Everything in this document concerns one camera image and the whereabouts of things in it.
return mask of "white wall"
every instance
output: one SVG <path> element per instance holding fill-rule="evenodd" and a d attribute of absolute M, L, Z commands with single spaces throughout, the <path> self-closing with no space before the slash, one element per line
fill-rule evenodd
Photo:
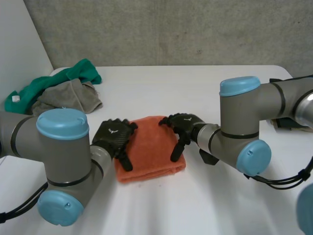
<path fill-rule="evenodd" d="M 0 0 L 0 108 L 12 91 L 52 70 L 23 0 Z"/>

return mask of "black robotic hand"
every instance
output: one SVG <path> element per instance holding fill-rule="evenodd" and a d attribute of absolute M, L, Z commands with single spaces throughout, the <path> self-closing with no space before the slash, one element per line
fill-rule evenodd
<path fill-rule="evenodd" d="M 189 145 L 191 141 L 197 142 L 199 131 L 196 130 L 200 130 L 205 122 L 194 114 L 175 114 L 163 118 L 159 122 L 159 125 L 162 124 L 171 127 L 174 133 L 179 135 L 178 143 L 171 154 L 171 161 L 177 162 L 185 149 L 185 145 Z"/>
<path fill-rule="evenodd" d="M 137 128 L 136 123 L 130 123 L 127 119 L 103 121 L 92 140 L 92 145 L 104 148 L 112 158 L 119 159 L 124 170 L 131 171 L 133 165 L 125 149 L 131 135 Z"/>

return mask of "green towel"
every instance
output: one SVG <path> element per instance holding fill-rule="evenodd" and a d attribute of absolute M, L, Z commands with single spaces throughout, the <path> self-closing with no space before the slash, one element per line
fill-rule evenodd
<path fill-rule="evenodd" d="M 72 68 L 64 69 L 53 76 L 44 76 L 34 79 L 20 93 L 13 91 L 5 100 L 4 108 L 7 112 L 26 114 L 28 109 L 42 95 L 45 89 L 54 87 L 63 82 L 79 78 L 81 83 L 90 81 L 92 84 L 100 84 L 102 79 L 96 68 L 88 59 L 79 61 Z M 13 102 L 12 96 L 19 95 L 20 101 Z"/>

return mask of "light blue joint cap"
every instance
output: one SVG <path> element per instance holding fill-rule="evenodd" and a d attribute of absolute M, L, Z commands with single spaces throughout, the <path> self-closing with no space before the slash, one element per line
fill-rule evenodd
<path fill-rule="evenodd" d="M 236 168 L 248 176 L 261 174 L 269 165 L 272 152 L 267 143 L 255 140 L 248 143 L 240 152 Z"/>
<path fill-rule="evenodd" d="M 38 200 L 39 214 L 54 225 L 72 225 L 83 213 L 84 207 L 75 197 L 57 190 L 43 192 Z"/>
<path fill-rule="evenodd" d="M 257 89 L 261 85 L 258 77 L 235 77 L 224 80 L 220 84 L 220 96 L 233 96 Z"/>
<path fill-rule="evenodd" d="M 313 235 L 313 184 L 307 186 L 298 197 L 297 220 L 305 235 Z"/>
<path fill-rule="evenodd" d="M 38 131 L 52 139 L 71 141 L 89 132 L 87 116 L 76 109 L 52 109 L 42 113 L 36 123 Z"/>

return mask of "gray cloth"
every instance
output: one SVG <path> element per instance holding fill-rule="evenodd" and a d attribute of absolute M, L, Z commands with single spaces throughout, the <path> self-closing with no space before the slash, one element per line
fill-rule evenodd
<path fill-rule="evenodd" d="M 39 116 L 55 108 L 72 108 L 86 114 L 102 107 L 98 93 L 91 82 L 81 83 L 78 78 L 47 88 L 31 107 L 32 114 Z"/>

